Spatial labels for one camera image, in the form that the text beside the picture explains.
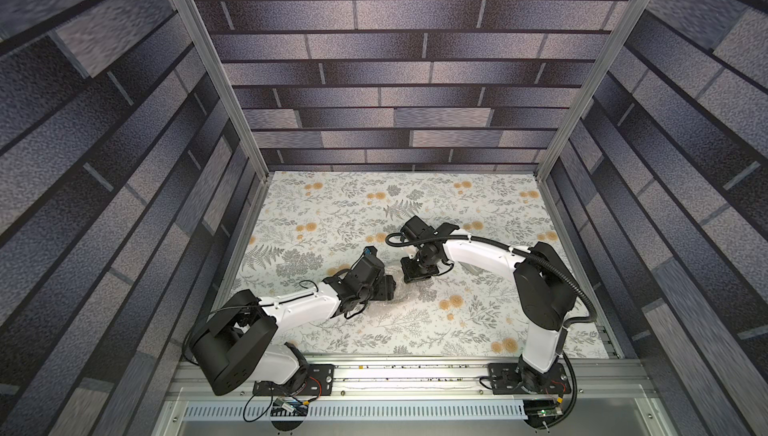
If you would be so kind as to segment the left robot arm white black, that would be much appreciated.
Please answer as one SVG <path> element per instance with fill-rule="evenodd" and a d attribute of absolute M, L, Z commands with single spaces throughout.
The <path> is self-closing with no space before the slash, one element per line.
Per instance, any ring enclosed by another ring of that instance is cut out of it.
<path fill-rule="evenodd" d="M 217 396 L 249 379 L 296 394 L 311 381 L 310 365 L 296 345 L 279 346 L 273 339 L 304 324 L 351 319 L 372 302 L 393 300 L 395 289 L 376 248 L 367 246 L 351 267 L 298 292 L 265 298 L 250 290 L 235 293 L 191 331 L 187 347 Z"/>

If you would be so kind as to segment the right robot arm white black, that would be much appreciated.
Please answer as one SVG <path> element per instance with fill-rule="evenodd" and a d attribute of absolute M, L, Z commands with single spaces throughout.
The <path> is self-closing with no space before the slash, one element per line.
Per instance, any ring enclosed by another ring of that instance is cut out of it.
<path fill-rule="evenodd" d="M 558 361 L 565 357 L 565 339 L 571 326 L 594 322 L 596 310 L 551 245 L 538 242 L 515 247 L 474 236 L 451 223 L 433 228 L 418 216 L 386 236 L 385 242 L 391 247 L 415 249 L 413 255 L 401 259 L 407 283 L 437 277 L 440 264 L 457 263 L 513 279 L 528 318 L 514 388 L 527 394 L 543 394 L 551 388 L 562 394 L 569 391 L 558 370 Z"/>

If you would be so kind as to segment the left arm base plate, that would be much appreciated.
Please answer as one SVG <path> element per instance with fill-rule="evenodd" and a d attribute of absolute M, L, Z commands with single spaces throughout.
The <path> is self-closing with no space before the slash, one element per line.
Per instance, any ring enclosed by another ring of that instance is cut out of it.
<path fill-rule="evenodd" d="M 307 368 L 300 369 L 286 383 L 256 382 L 252 394 L 255 396 L 330 396 L 335 369 L 336 366 L 333 364 L 310 364 Z"/>

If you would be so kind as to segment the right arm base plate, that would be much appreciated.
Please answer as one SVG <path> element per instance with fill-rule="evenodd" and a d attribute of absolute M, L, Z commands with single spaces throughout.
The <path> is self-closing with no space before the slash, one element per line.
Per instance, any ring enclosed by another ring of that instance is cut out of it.
<path fill-rule="evenodd" d="M 489 363 L 487 381 L 495 395 L 563 396 L 573 391 L 562 363 L 556 362 L 546 373 L 518 363 Z"/>

